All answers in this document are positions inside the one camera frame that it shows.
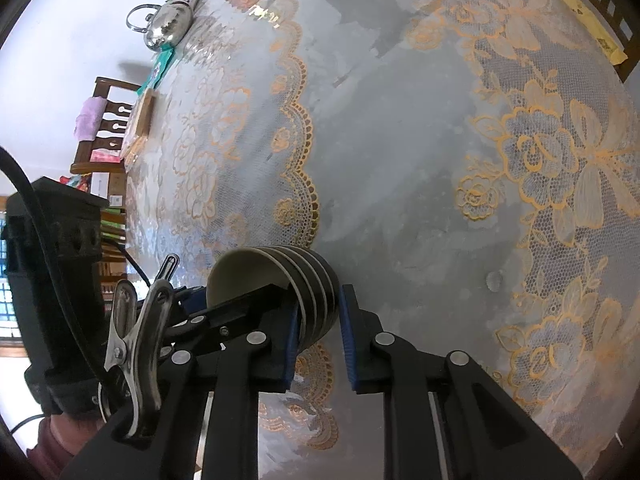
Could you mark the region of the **person's left hand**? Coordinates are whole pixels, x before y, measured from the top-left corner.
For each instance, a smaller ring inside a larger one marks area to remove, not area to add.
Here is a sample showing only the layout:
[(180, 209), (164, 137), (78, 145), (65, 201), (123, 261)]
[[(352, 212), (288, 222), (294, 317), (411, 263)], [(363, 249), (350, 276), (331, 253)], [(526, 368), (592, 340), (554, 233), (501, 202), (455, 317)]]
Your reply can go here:
[(76, 419), (69, 414), (47, 416), (39, 424), (38, 441), (27, 452), (43, 479), (58, 479), (63, 469), (104, 426), (101, 416)]

